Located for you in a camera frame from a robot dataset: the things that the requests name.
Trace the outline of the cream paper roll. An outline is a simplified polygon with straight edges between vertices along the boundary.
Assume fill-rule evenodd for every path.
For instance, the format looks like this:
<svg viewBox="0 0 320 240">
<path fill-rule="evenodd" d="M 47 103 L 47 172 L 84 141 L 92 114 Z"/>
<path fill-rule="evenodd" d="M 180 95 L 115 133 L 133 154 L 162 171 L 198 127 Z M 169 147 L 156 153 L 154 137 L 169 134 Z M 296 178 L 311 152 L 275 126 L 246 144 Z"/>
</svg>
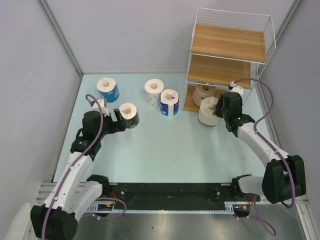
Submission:
<svg viewBox="0 0 320 240">
<path fill-rule="evenodd" d="M 218 98 L 214 96 L 203 99 L 200 103 L 198 120 L 207 126 L 216 126 L 220 123 L 221 118 L 214 114 L 214 109 L 218 103 Z"/>
</svg>

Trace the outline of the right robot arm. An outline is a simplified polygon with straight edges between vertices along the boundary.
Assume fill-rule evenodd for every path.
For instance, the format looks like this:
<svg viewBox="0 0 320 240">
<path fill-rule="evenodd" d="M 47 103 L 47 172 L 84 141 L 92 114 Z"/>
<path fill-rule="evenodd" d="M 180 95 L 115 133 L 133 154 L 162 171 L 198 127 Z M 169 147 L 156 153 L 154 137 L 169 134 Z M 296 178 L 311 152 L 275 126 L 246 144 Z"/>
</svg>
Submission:
<svg viewBox="0 0 320 240">
<path fill-rule="evenodd" d="M 299 155 L 290 155 L 268 140 L 255 120 L 243 113 L 243 100 L 237 92 L 222 94 L 214 108 L 228 132 L 243 141 L 265 167 L 262 177 L 245 174 L 232 179 L 231 196 L 242 201 L 248 194 L 263 195 L 272 204 L 295 202 L 307 192 L 305 165 Z"/>
</svg>

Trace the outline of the brown paper roll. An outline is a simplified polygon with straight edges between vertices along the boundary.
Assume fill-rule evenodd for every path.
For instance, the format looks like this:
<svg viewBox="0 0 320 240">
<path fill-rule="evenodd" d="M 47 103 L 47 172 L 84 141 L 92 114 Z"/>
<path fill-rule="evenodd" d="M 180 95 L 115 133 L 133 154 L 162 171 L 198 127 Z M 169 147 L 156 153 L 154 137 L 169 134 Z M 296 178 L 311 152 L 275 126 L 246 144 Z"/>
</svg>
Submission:
<svg viewBox="0 0 320 240">
<path fill-rule="evenodd" d="M 216 87 L 212 85 L 197 84 L 192 94 L 192 101 L 197 107 L 200 107 L 203 99 L 213 97 Z"/>
</svg>

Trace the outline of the floral white paper roll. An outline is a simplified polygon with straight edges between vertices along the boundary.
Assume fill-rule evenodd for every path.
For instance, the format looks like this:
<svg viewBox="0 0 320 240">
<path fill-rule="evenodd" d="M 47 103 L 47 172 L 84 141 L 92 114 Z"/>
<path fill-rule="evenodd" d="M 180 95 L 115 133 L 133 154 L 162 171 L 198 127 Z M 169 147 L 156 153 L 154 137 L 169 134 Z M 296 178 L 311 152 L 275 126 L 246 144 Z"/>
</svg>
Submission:
<svg viewBox="0 0 320 240">
<path fill-rule="evenodd" d="M 160 104 L 160 95 L 164 90 L 164 83 L 157 78 L 148 80 L 144 84 L 147 103 L 153 107 L 158 107 Z"/>
</svg>

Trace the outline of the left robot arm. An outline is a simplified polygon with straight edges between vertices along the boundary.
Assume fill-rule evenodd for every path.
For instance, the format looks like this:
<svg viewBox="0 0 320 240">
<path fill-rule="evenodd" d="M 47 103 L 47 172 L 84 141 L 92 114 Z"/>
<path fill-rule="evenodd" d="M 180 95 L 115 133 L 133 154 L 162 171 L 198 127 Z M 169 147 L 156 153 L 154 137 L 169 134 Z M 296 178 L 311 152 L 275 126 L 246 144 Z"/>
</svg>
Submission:
<svg viewBox="0 0 320 240">
<path fill-rule="evenodd" d="M 78 224 L 90 205 L 110 196 L 111 187 L 106 176 L 92 174 L 77 193 L 82 177 L 94 162 L 105 135 L 126 130 L 126 120 L 114 109 L 116 121 L 110 114 L 91 110 L 83 115 L 82 127 L 77 131 L 61 178 L 42 205 L 30 211 L 32 227 L 42 240 L 72 240 Z"/>
</svg>

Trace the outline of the dark green paper roll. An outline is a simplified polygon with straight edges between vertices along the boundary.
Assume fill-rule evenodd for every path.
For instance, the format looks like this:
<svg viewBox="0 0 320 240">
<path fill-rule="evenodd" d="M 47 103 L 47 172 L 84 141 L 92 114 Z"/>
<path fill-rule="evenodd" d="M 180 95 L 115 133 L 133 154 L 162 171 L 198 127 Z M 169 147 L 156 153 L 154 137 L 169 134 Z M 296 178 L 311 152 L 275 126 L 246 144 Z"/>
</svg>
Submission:
<svg viewBox="0 0 320 240">
<path fill-rule="evenodd" d="M 126 128 L 133 129 L 139 122 L 138 109 L 133 103 L 124 103 L 119 107 L 120 115 L 125 119 Z"/>
</svg>

